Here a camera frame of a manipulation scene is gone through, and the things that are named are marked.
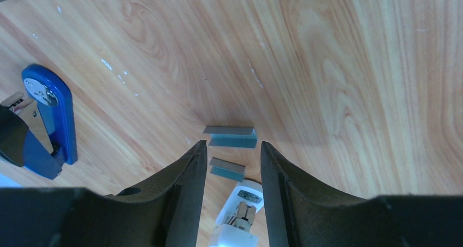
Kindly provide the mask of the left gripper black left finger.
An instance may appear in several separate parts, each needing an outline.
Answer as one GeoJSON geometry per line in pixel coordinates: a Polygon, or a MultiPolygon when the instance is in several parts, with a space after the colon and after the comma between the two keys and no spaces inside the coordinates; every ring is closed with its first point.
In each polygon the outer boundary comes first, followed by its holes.
{"type": "Polygon", "coordinates": [[[195,246],[206,171],[200,140],[117,195],[83,187],[1,189],[1,246],[195,246]]]}

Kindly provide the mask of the blue stapler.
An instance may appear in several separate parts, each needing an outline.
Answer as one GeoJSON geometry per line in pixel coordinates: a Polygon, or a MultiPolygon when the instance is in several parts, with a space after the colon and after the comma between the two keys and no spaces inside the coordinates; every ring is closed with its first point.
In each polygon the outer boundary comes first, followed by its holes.
{"type": "Polygon", "coordinates": [[[72,93],[42,65],[21,76],[26,92],[1,101],[1,159],[53,180],[78,160],[72,93]]]}

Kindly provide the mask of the grey staple strip piece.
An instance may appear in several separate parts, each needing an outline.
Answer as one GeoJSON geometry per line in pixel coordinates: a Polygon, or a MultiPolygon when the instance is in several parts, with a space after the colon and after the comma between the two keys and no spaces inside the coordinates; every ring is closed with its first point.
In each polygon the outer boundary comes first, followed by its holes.
{"type": "Polygon", "coordinates": [[[206,126],[203,134],[210,135],[209,146],[254,149],[258,141],[253,127],[206,126]]]}

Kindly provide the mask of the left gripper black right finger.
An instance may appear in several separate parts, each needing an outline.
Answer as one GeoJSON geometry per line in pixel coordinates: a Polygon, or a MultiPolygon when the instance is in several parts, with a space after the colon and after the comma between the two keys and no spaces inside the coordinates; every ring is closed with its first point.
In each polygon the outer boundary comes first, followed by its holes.
{"type": "Polygon", "coordinates": [[[380,195],[331,187],[261,145],[271,246],[462,246],[462,196],[380,195]]]}

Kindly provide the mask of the white stapler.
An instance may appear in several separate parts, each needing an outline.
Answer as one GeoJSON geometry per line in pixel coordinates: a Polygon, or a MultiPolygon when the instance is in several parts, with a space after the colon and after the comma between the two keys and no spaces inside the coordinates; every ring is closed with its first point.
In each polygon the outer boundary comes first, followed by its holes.
{"type": "Polygon", "coordinates": [[[263,206],[260,183],[248,179],[238,182],[216,219],[208,246],[257,246],[258,237],[250,230],[263,206]]]}

